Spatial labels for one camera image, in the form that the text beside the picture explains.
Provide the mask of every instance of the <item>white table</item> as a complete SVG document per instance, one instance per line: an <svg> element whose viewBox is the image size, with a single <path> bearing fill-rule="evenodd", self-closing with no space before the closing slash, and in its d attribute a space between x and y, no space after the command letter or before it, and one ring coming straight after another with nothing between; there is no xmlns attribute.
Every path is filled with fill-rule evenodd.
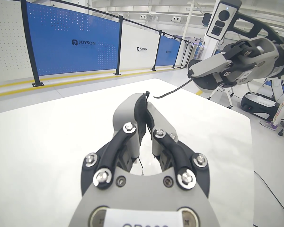
<svg viewBox="0 0 284 227"><path fill-rule="evenodd" d="M175 88L152 79L0 113L0 226L68 226L81 200L84 156L112 138L117 106L146 91L179 139L207 156L209 201L221 227L252 226L249 119L183 89L152 98ZM145 175L155 162L150 143L146 134L140 155Z"/></svg>

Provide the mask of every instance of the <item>black metal post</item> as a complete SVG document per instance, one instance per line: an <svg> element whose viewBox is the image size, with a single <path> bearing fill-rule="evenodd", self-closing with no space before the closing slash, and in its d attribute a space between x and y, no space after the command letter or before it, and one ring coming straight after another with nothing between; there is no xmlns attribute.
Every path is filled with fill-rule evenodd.
<svg viewBox="0 0 284 227"><path fill-rule="evenodd" d="M121 38L122 38L122 25L123 25L123 16L119 16L119 49L118 49L118 66L116 69L115 75L120 74L120 56L121 56Z"/></svg>
<svg viewBox="0 0 284 227"><path fill-rule="evenodd" d="M31 63L31 69L33 71L34 80L35 80L35 83L32 83L32 85L33 87L44 86L43 82L40 82L40 79L39 79L38 69L37 69L34 50L33 50L33 44L31 42L31 33L30 33L29 23L28 23L26 0L20 0L20 4L21 4L23 29L24 29L24 35L25 35L25 40L26 40L27 52L28 52L30 63Z"/></svg>
<svg viewBox="0 0 284 227"><path fill-rule="evenodd" d="M183 58L182 58L182 61L181 61L181 65L178 67L178 68L180 68L180 69L183 69L182 63L183 63L184 56L185 56L185 53L186 53L186 50L187 50L187 46L188 46L188 44L186 44L186 48L185 48L185 51L184 51L184 54L183 54Z"/></svg>
<svg viewBox="0 0 284 227"><path fill-rule="evenodd" d="M159 35L160 35L160 37L159 37L159 42L158 42L157 54L156 54L155 64L154 64L153 68L151 69L152 71L156 71L155 67L156 67L156 62L157 62L157 57L158 57L158 51L159 51L159 46L160 46L162 30L159 31Z"/></svg>
<svg viewBox="0 0 284 227"><path fill-rule="evenodd" d="M177 57L176 57L175 63L173 64L173 66L171 68L175 68L175 65L176 65L176 62L177 62L177 58L178 58L178 54L179 54L179 50L180 50L180 47L181 47L181 41L182 41L182 38L180 38L180 46L179 46L179 49L178 49L178 53L177 53Z"/></svg>
<svg viewBox="0 0 284 227"><path fill-rule="evenodd" d="M193 48L194 48L194 44L192 43L191 44L191 49L190 49L189 54L187 56L187 60L186 60L184 68L187 68L187 65L188 65L188 62L189 62L189 57L191 56L191 52L193 51Z"/></svg>

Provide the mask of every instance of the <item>label sticker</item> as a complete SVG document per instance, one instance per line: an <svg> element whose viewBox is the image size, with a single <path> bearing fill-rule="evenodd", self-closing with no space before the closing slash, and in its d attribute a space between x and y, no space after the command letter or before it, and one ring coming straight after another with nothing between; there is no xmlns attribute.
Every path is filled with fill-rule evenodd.
<svg viewBox="0 0 284 227"><path fill-rule="evenodd" d="M240 76L239 79L244 79L244 78L246 78L248 75L250 75L251 72L252 72L252 70L249 70L249 71L243 73L243 74Z"/></svg>
<svg viewBox="0 0 284 227"><path fill-rule="evenodd" d="M269 75L269 77L277 75L279 72L281 72L283 70L283 68L284 68L284 66L276 67L273 70L273 72Z"/></svg>
<svg viewBox="0 0 284 227"><path fill-rule="evenodd" d="M181 212L107 209L104 227L181 227Z"/></svg>

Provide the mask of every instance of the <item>yellow floor stripe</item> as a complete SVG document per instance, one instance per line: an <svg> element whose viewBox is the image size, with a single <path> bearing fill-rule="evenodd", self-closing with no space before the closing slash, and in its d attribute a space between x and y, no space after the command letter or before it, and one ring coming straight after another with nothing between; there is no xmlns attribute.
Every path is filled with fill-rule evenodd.
<svg viewBox="0 0 284 227"><path fill-rule="evenodd" d="M199 90L198 92L196 92L196 95L201 95L203 92L201 90Z"/></svg>
<svg viewBox="0 0 284 227"><path fill-rule="evenodd" d="M131 71L138 71L138 70L146 70L146 68L140 68L140 69L124 69L120 70L120 72L131 72ZM46 80L58 80L58 79L65 79L65 78L74 78L74 77L81 77L81 76L90 76L90 75L96 75L96 74L110 74L113 71L106 71L106 72L97 72L97 73L88 73L88 74L72 74L72 75L66 75L66 76L57 76L57 77L50 77L46 79L40 79L41 81L46 81ZM22 85L26 83L34 83L34 80L26 80L26 81L19 81L19 82L14 82L14 83L8 83L8 84L2 84L0 85L1 87L9 87L9 86L15 86L15 85Z"/></svg>
<svg viewBox="0 0 284 227"><path fill-rule="evenodd" d="M166 71L166 70L168 70L168 69L158 70L156 72L161 72L161 71ZM41 86L41 87L28 87L28 88L22 88L22 89L18 89L18 90L0 93L0 97L5 96L5 95L10 95L10 94L17 94L17 93L22 93L22 92L33 91L33 90L36 90L36 89L48 88L48 87L57 87L57 86L75 84L75 83L80 83L80 82L103 80L103 79L110 79L110 78L118 78L118 77L124 77L124 76L136 75L136 74L148 74L148 73L153 73L153 72L154 71L147 71L147 72L140 72L140 73L133 73L133 74L123 74L123 75L119 75L119 76L112 75L112 76L105 76L105 77L98 77L98 78L91 78L91 79L84 79L84 80L73 80L73 81L60 82L60 83L55 83L55 84L48 84L46 86Z"/></svg>

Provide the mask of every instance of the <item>white partition wall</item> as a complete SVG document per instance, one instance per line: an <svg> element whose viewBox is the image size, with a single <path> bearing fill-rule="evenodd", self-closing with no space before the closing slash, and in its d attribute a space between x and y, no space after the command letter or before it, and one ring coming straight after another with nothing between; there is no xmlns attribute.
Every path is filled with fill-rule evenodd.
<svg viewBox="0 0 284 227"><path fill-rule="evenodd" d="M152 67L158 49L159 34L123 24L120 69Z"/></svg>
<svg viewBox="0 0 284 227"><path fill-rule="evenodd" d="M20 2L0 0L0 83L30 77Z"/></svg>

